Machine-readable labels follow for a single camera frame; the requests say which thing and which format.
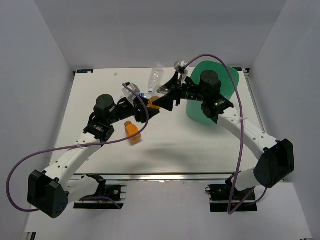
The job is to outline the clear bottle blue label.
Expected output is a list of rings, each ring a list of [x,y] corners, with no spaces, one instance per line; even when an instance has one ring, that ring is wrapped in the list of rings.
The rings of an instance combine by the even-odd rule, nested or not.
[[[139,93],[139,96],[140,96],[141,98],[145,98],[145,99],[150,100],[150,99],[152,98],[153,94],[150,93],[150,92],[146,92],[146,93]]]

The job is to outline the clear crushed plastic bottle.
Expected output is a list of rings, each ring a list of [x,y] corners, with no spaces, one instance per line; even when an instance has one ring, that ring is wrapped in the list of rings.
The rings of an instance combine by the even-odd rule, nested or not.
[[[164,75],[164,66],[160,63],[157,62],[150,73],[149,80],[148,80],[148,93],[151,94],[154,92],[154,89],[156,86],[158,86],[161,83],[161,80]]]

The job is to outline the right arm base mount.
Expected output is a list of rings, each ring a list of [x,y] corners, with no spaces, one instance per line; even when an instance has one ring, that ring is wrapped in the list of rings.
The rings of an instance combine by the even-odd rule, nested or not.
[[[209,195],[209,207],[211,213],[228,212],[231,186],[231,184],[228,185],[224,182],[219,184],[209,184],[205,188],[205,192]],[[234,208],[236,208],[239,205],[240,201],[242,201],[249,192],[250,189],[246,189],[244,191],[237,191],[235,189],[230,205],[230,210],[232,211]],[[248,198],[236,209],[236,212],[257,212],[258,207],[255,201],[256,195],[255,192],[252,191]]]

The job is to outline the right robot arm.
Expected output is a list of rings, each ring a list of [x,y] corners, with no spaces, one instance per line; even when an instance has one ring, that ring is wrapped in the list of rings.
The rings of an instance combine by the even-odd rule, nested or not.
[[[237,137],[257,158],[257,165],[230,177],[226,183],[226,195],[236,200],[244,190],[257,186],[267,189],[283,180],[295,169],[294,146],[288,139],[277,140],[253,123],[240,116],[240,111],[221,94],[222,83],[218,74],[205,70],[199,83],[187,77],[181,84],[174,74],[165,85],[154,88],[154,106],[172,111],[181,100],[201,102],[203,114],[218,126]]]

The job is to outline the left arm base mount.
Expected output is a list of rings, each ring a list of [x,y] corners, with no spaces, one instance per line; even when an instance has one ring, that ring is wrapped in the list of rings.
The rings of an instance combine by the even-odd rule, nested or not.
[[[98,183],[94,194],[85,195],[73,204],[74,209],[81,210],[121,210],[126,200],[127,186],[119,183],[107,183],[106,179],[98,174],[86,174]]]

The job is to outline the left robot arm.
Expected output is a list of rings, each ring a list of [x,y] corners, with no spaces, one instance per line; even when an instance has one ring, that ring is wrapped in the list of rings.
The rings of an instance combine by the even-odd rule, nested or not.
[[[43,171],[34,170],[28,178],[27,201],[38,210],[55,219],[69,203],[89,198],[99,200],[107,197],[106,180],[94,173],[87,173],[72,181],[75,172],[91,155],[108,142],[115,129],[114,123],[135,117],[138,123],[145,123],[160,113],[158,109],[144,107],[148,100],[135,99],[130,103],[122,98],[118,103],[109,94],[96,99],[93,113],[80,135],[77,146]]]

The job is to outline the clear bottle yellow cap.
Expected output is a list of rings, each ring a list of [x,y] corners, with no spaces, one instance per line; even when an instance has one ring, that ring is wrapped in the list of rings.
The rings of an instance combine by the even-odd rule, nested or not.
[[[147,107],[160,110],[161,107],[153,105],[153,102],[158,100],[161,97],[164,97],[166,94],[169,93],[169,89],[165,87],[164,85],[157,85],[154,89],[153,92],[150,94],[150,98],[148,100]]]

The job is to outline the orange juice bottle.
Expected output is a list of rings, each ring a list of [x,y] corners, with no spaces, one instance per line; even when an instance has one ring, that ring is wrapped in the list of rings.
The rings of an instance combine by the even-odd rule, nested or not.
[[[138,134],[139,129],[138,129],[138,127],[137,127],[135,124],[133,124],[131,121],[126,121],[126,122],[124,123],[124,127],[125,127],[126,135],[127,135],[128,137],[131,137],[131,138],[129,139],[129,142],[130,142],[132,145],[137,144],[137,143],[139,143],[139,142],[141,141],[141,137],[142,137],[142,136],[141,136],[140,133]]]

